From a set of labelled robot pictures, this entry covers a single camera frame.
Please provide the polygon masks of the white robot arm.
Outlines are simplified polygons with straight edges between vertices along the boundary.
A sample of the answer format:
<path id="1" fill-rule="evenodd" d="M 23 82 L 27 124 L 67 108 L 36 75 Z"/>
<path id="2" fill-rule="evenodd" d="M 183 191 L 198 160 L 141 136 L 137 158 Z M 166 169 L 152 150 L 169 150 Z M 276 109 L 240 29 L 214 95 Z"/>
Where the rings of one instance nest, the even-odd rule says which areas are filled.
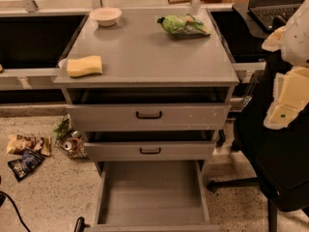
<path id="1" fill-rule="evenodd" d="M 265 39 L 262 49 L 280 50 L 281 58 L 292 65 L 285 74 L 275 76 L 273 102 L 264 120 L 265 127 L 281 130 L 309 103 L 309 0 Z"/>

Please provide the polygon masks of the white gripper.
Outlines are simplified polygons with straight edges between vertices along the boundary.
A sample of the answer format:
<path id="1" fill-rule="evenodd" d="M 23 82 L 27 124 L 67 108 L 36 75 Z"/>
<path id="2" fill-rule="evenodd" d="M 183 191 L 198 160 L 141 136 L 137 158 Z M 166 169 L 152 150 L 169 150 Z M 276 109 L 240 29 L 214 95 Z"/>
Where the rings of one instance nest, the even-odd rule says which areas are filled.
<path id="1" fill-rule="evenodd" d="M 282 59 L 294 66 L 274 78 L 273 102 L 264 120 L 271 130 L 286 128 L 309 103 L 309 70 L 304 68 L 309 67 L 309 0 L 300 5 L 286 27 L 276 29 L 262 43 L 266 51 L 280 48 Z"/>

